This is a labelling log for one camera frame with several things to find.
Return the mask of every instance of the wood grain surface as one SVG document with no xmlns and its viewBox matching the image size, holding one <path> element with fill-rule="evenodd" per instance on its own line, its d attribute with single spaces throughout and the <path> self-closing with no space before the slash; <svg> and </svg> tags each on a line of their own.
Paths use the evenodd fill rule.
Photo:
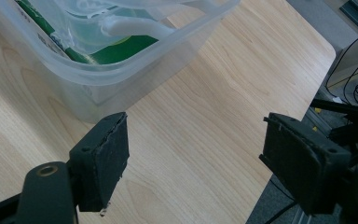
<svg viewBox="0 0 358 224">
<path fill-rule="evenodd" d="M 269 112 L 302 119 L 335 58 L 283 0 L 244 0 L 187 68 L 127 110 L 131 157 L 107 215 L 81 223 L 244 223 L 270 171 Z M 0 35 L 0 201 L 92 127 Z"/>
</svg>

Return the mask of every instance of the wooden table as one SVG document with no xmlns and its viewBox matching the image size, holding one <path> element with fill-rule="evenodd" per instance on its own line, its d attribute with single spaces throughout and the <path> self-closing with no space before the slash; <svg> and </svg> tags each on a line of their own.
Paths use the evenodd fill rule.
<svg viewBox="0 0 358 224">
<path fill-rule="evenodd" d="M 244 223 L 271 175 L 257 158 L 263 117 L 301 119 L 334 58 L 285 1 L 242 1 L 186 69 L 127 110 L 129 166 L 106 217 L 81 223 Z M 91 127 L 0 36 L 0 201 L 36 165 L 67 161 Z"/>
</svg>

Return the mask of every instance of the green object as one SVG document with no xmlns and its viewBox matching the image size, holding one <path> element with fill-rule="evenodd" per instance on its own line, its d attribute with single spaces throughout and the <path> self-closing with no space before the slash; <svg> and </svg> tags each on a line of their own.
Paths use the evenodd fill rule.
<svg viewBox="0 0 358 224">
<path fill-rule="evenodd" d="M 39 14 L 39 12 L 33 8 L 33 6 L 27 0 L 17 0 L 17 3 L 28 14 L 28 16 L 30 16 L 34 22 L 51 38 L 51 34 L 54 33 L 54 29 Z M 60 43 L 57 43 L 57 41 L 55 42 L 59 47 L 62 48 Z M 148 35 L 133 35 L 124 38 L 117 43 L 112 43 L 111 46 L 108 46 L 90 55 L 76 52 L 70 48 L 63 50 L 71 60 L 79 63 L 109 64 L 124 61 L 156 42 L 157 39 Z"/>
</svg>

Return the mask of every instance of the gray floor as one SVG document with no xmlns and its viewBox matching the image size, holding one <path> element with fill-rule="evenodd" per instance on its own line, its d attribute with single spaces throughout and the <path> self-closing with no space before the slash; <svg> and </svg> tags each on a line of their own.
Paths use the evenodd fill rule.
<svg viewBox="0 0 358 224">
<path fill-rule="evenodd" d="M 346 48 L 357 37 L 352 28 L 344 22 L 324 0 L 287 0 L 330 44 L 335 48 L 337 54 Z M 331 100 L 331 95 L 321 87 L 316 98 Z M 346 123 L 342 115 L 323 111 L 320 115 L 332 127 L 338 127 Z M 303 120 L 310 127 L 313 125 L 307 116 Z M 283 194 L 288 192 L 284 189 L 279 180 L 273 176 L 263 191 L 257 205 L 249 217 L 247 224 L 266 223 L 271 217 L 282 210 L 292 200 Z M 281 215 L 273 223 L 292 223 L 298 206 L 295 206 Z M 333 215 L 322 215 L 312 218 L 311 223 L 338 223 L 339 207 L 337 207 Z"/>
</svg>

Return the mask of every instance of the translucent storage box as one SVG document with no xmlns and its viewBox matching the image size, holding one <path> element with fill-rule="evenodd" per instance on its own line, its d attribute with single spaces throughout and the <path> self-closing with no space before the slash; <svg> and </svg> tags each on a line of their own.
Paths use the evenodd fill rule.
<svg viewBox="0 0 358 224">
<path fill-rule="evenodd" d="M 0 0 L 0 33 L 80 119 L 126 110 L 186 66 L 239 0 L 27 0 L 47 34 L 15 0 Z M 119 62 L 80 63 L 131 36 L 156 42 Z"/>
</svg>

